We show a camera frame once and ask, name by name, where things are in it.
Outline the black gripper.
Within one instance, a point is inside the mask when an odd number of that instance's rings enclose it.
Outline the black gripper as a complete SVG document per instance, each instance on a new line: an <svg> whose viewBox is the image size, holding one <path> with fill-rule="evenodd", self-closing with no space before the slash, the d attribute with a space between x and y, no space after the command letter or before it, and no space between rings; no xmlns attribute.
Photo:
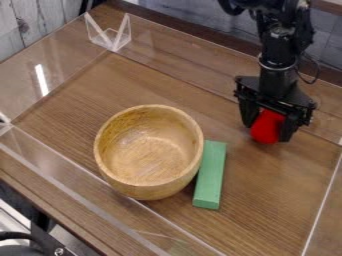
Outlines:
<svg viewBox="0 0 342 256"><path fill-rule="evenodd" d="M237 76L235 83L236 89L233 90L233 96L237 98L244 126L247 128L252 126L261 108L272 110L281 115L287 115L280 126L279 141L288 142L297 128L301 125L309 124L316 103L304 94L296 84L293 84L285 94L277 98L273 95L265 95L259 90L257 77Z"/></svg>

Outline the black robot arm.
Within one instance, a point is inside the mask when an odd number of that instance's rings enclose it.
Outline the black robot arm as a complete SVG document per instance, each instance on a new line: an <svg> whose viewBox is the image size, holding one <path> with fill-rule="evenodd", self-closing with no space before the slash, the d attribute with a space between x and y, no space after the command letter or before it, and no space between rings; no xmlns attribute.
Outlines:
<svg viewBox="0 0 342 256"><path fill-rule="evenodd" d="M299 62L312 43L309 0L217 0L223 11L247 12L256 22L261 51L256 77L237 76L241 122L251 138L263 144L291 140L297 128L308 125L316 103L300 90Z"/></svg>

